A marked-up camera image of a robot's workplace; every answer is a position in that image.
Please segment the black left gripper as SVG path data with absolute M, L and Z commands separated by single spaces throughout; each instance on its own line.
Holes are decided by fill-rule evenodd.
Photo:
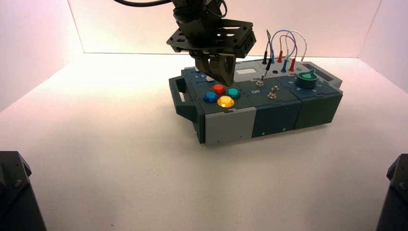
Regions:
M 233 84 L 236 58 L 244 58 L 254 46 L 251 22 L 216 19 L 178 22 L 179 28 L 166 41 L 175 52 L 195 57 L 197 69 L 229 86 Z

